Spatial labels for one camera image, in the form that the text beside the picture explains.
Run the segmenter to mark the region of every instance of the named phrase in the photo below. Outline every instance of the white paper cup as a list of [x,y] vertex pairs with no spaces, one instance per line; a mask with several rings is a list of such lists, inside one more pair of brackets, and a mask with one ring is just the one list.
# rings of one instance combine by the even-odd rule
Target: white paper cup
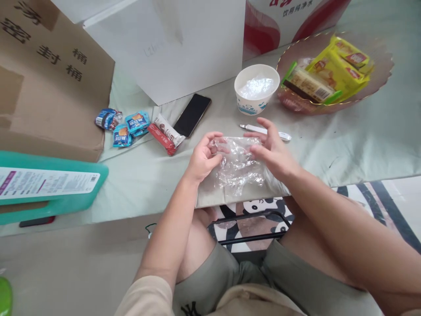
[[[273,87],[266,91],[264,94],[260,94],[259,98],[244,98],[240,94],[240,90],[247,84],[247,81],[252,80],[258,75],[263,75],[265,78],[270,78],[274,81]],[[257,115],[260,114],[273,93],[278,89],[281,79],[278,72],[268,65],[253,65],[243,69],[237,76],[234,82],[234,89],[237,95],[237,106],[241,113],[245,115]]]

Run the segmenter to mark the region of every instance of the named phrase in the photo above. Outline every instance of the phone screen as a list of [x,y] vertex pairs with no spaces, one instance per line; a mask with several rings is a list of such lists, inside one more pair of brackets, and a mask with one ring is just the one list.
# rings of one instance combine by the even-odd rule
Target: phone screen
[[180,134],[189,137],[209,104],[211,104],[211,99],[194,94],[174,125],[174,129]]

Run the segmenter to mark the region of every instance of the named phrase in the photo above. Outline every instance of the hand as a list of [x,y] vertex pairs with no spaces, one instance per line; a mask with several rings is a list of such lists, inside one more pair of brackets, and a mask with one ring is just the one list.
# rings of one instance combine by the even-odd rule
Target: hand
[[265,118],[257,118],[257,122],[268,130],[268,134],[257,132],[244,133],[244,137],[259,137],[263,146],[253,145],[250,151],[258,159],[263,160],[270,172],[279,181],[286,181],[291,175],[298,175],[302,168],[292,157],[279,137],[275,124]]
[[185,177],[199,184],[207,177],[213,168],[221,163],[222,155],[218,154],[213,156],[217,149],[211,147],[209,142],[216,137],[222,136],[223,134],[220,132],[210,132],[202,138],[197,146],[194,147],[189,166],[184,173]]

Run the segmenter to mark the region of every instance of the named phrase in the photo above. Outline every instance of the table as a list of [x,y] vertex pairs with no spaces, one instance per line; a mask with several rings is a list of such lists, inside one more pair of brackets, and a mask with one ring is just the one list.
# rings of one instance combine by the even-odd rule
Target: table
[[[359,104],[332,115],[316,117],[292,113],[273,98],[262,112],[279,130],[293,139],[289,150],[299,163],[331,187],[367,181],[421,175],[421,35],[417,33],[421,3],[401,4],[393,0],[353,0],[339,21],[338,32],[353,30],[383,38],[393,53],[395,67],[386,86]],[[287,48],[281,47],[243,63],[276,67]],[[49,225],[19,229],[18,224],[0,227],[0,236],[100,223],[162,212],[182,176],[193,147],[204,133],[219,130],[226,136],[242,136],[238,124],[254,124],[255,117],[241,114],[236,106],[234,80],[211,86],[199,94],[210,97],[212,105],[190,140],[177,154],[168,157],[151,135],[129,149],[111,147],[105,139],[101,162],[110,169],[92,207],[59,216]],[[190,96],[156,106],[116,65],[110,107],[130,114],[146,109],[154,117],[162,113],[174,123]],[[287,195],[284,186],[245,188],[240,197],[223,190],[201,187],[198,206]]]

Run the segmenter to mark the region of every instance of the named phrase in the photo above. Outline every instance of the yellow snack package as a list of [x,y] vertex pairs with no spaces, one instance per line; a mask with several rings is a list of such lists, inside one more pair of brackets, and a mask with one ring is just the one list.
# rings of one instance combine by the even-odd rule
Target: yellow snack package
[[[342,102],[355,95],[370,81],[369,73],[361,73],[343,57],[349,56],[347,54],[349,51],[344,49],[343,44],[345,43],[348,44],[343,39],[332,36],[329,46],[306,67],[308,72],[321,78],[331,88],[342,91],[342,96],[335,100],[335,103]],[[367,58],[360,61],[359,64],[370,60],[367,55],[364,56]]]
[[330,41],[334,43],[333,49],[338,52],[339,56],[349,62],[359,72],[366,75],[373,70],[374,62],[355,46],[337,36],[332,36]]

